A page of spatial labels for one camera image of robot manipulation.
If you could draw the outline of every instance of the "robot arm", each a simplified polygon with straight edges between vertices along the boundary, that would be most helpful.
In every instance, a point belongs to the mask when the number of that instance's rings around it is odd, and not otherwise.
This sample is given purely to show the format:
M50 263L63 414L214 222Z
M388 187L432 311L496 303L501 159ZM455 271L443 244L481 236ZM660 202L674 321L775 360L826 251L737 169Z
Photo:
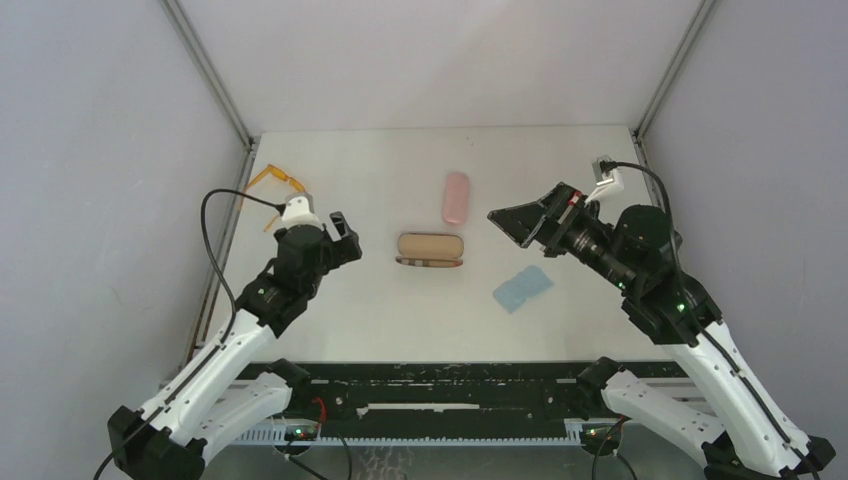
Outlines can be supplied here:
M614 174L607 177L615 180ZM830 443L808 437L780 411L704 287L682 272L676 276L672 233L676 244L681 238L669 216L634 205L613 226L598 219L598 204L587 198L598 195L587 197L560 183L538 201L492 211L489 219L522 248L537 241L546 257L570 253L616 286L630 321L683 368L718 419L699 421L703 415L673 399L644 386L638 390L632 374L606 362L584 372L589 395L680 447L710 480L794 478L811 465L823 469L835 455Z
M227 444L288 407L291 386L274 373L262 374L235 397L216 402L255 354L306 310L324 275L358 260L362 251L339 212L330 218L340 239L330 238L308 194L289 197L279 209L277 256L244 288L232 322L139 410L121 407L109 419L115 463L131 478L198 479Z

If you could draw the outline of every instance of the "cable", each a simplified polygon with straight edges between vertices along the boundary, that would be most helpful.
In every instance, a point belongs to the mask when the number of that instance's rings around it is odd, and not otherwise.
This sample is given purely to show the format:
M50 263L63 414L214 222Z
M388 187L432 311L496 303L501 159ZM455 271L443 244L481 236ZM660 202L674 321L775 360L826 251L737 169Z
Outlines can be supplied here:
M100 466L97 467L97 471L94 472L94 477L93 477L92 480L99 480L100 476L103 475L103 470L106 470L106 467L109 465L109 462L111 462L112 459L115 458L115 455L118 452L120 452L121 450L123 450L124 447L126 447L127 444L130 443L130 440L135 438L135 436L138 435L138 433L141 432L144 429L144 427L150 425L150 422L152 422L153 419L155 419L157 416L159 416L159 414L162 413L162 410L164 410L164 407L159 407L156 410L154 410L153 414L150 415L150 418L145 420L144 423L141 424L141 426L136 428L133 433L131 433L127 438L124 439L123 442L121 442L120 445L118 445L117 448L115 448L111 452L109 452L109 455L106 455L106 458L104 458L103 461L100 463Z
M601 451L603 451L604 446L607 444L607 440L612 438L612 436L615 435L615 431L621 429L622 426L624 425L624 422L626 422L627 420L629 420L629 418L621 417L621 420L615 422L615 425L610 427L606 436L604 436L603 441L601 441L601 445L598 447L598 451L595 452L595 456L592 457L592 480L596 480L598 478L597 477L598 459L601 458Z
M622 163L622 162L601 162L601 163L602 163L601 168L606 169L607 171L609 169L616 168L616 167L632 168L634 170L639 170L639 171L645 173L646 175L650 176L651 179L653 179L654 182L657 184L657 187L660 190L660 195L662 197L663 206L665 207L665 214L668 216L669 240L670 240L670 243L671 243L671 256L672 256L672 260L674 262L674 277L675 277L675 281L677 283L677 288L678 288L680 294L682 295L683 301L685 302L685 305L686 305L686 315L689 317L689 319L691 320L691 322L695 326L695 328L698 329L698 332L701 333L704 336L704 338L707 339L707 341L713 346L713 348L718 350L719 354L730 365L730 368L732 369L735 377L738 378L742 382L742 384L745 386L745 388L748 390L748 392L751 394L751 396L754 397L754 401L757 403L757 405L763 411L763 414L766 416L766 418L768 419L771 426L775 429L775 431L777 431L778 435L780 435L780 438L784 441L784 443L791 445L792 438L786 433L786 431L783 430L783 427L780 425L780 423L774 417L774 414L771 412L771 410L769 410L769 408L766 405L765 401L763 400L762 396L760 396L759 392L757 392L757 390L751 384L751 381L748 380L747 378L745 378L744 376L739 375L742 371L739 368L739 364L737 364L736 361L733 359L733 357L730 355L730 353L727 352L727 349L725 349L724 346L721 345L718 342L718 340L716 340L715 337L713 337L710 334L710 332L708 332L704 328L703 325L701 325L701 322L699 322L698 319L695 318L695 314L692 311L692 302L690 301L689 295L686 294L686 287L683 283L683 268L680 266L680 257L677 253L677 243L675 242L674 218L672 217L672 214L671 214L671 201L668 198L668 191L665 189L665 184L663 183L662 179L659 177L659 175L654 173L653 170L651 170L647 167L643 167L642 165L637 165L635 163ZM801 462L804 464L804 466L807 467L807 469L813 475L813 478L815 480L820 480L818 471L813 466L812 462L810 462L810 460L807 459L807 457L804 456L804 454L801 453L801 451L798 450L797 448L792 447L792 451L801 460Z
M232 194L232 195L239 195L241 197L247 198L248 200L253 200L254 202L261 203L262 205L266 205L266 206L269 206L271 208L274 208L275 210L278 210L278 211L281 209L281 206L273 204L273 203L268 202L266 200L262 200L261 198L256 198L252 195L248 195L244 192L240 192L238 190L232 190L232 189L229 189L229 188L216 188L216 189L210 190L203 197L203 201L200 203L200 232L203 236L203 246L206 248L206 255L209 256L209 261L212 263L212 269L215 270L215 275L218 277L218 280L220 280L221 285L224 287L224 291L227 292L227 298L230 300L230 308L231 308L231 312L232 312L230 314L230 321L227 323L227 328L224 330L224 335L221 336L221 343L223 343L226 340L227 336L232 331L233 325L235 325L235 321L236 321L236 300L235 300L235 297L233 296L233 291L230 289L229 284L227 284L227 280L224 278L224 272L221 270L221 266L218 265L218 261L215 259L215 254L212 252L212 245L209 242L209 231L206 228L206 204L209 202L209 199L212 198L212 196L217 194L217 193L229 193L229 194ZM103 474L103 470L105 470L106 467L109 465L109 462L111 462L115 458L115 454L117 454L124 447L126 447L127 444L133 438L135 438L135 436L138 435L138 433L142 429L144 429L146 426L150 425L150 423L160 413L162 413L162 411L165 409L165 407L167 407L177 397L177 395L179 395L179 393L186 387L186 385L188 385L189 382L191 382L191 380L194 379L194 377L197 376L198 372L200 372L200 370L202 370L203 367L205 367L206 364L209 363L210 360L212 360L212 357L215 356L215 354L218 353L218 351L220 349L221 349L221 347L219 345L216 345L209 352L209 354L206 355L206 357L203 360L201 360L200 363L197 364L197 367L195 367L194 370L192 370L192 372L189 373L188 376L182 382L180 382L179 385L177 385L177 388L175 388L174 391L171 392L171 394L168 395L168 397L165 398L165 402L164 402L165 404L163 406L157 408L156 410L154 410L153 414L150 415L150 418L145 420L145 422L140 427L138 427L133 433L131 433L121 443L121 445L119 445L117 448L113 449L109 453L109 455L107 455L106 458L103 459L103 462L100 463L100 466L97 468L97 471L94 473L94 477L93 477L92 480L98 480L100 478L100 476Z
M337 437L339 437L339 440L341 440L342 446L344 446L344 449L345 449L345 456L347 457L347 480L351 480L351 478L353 478L353 454L350 451L350 445L347 444L347 440L345 440L345 438L343 436L341 436L341 434L339 434L339 432L336 429L327 427L324 424L319 424L319 425L321 426L322 429L323 428L329 428L330 430L332 430L333 433ZM310 468L309 466L307 466L306 464L304 464L300 460L298 460L295 457L292 457L291 455L286 453L286 451L289 449L291 444L294 443L294 441L296 439L297 439L296 437L292 437L292 439L289 440L288 443L286 443L286 445L283 447L283 450L282 450L281 453L283 455L285 455L286 460L288 460L288 461L292 462L293 464L297 465L298 467L302 468L303 470L308 472L310 475L314 476L315 478L318 478L319 480L329 480L327 477L316 472L315 470L313 470L312 468Z

